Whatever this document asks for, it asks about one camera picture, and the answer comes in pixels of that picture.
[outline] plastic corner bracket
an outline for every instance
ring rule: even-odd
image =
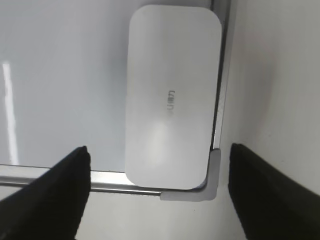
[[[167,190],[160,194],[163,201],[202,202],[211,201],[217,196],[221,150],[214,149],[210,152],[206,184],[192,190]]]

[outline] gray corner piece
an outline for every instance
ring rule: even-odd
[[[163,201],[201,202],[211,201],[217,196],[219,183],[221,151],[214,149],[210,152],[206,184],[192,190],[167,190],[160,194]]]

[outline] white wall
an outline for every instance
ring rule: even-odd
[[[78,239],[245,239],[227,191],[232,142],[320,194],[319,9],[318,0],[238,0],[214,201],[93,192]]]
[[[229,139],[320,194],[320,1],[239,0]]]

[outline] rounded rectangular device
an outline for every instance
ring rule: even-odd
[[[147,5],[130,22],[125,173],[188,190],[207,175],[222,28],[200,7]]]

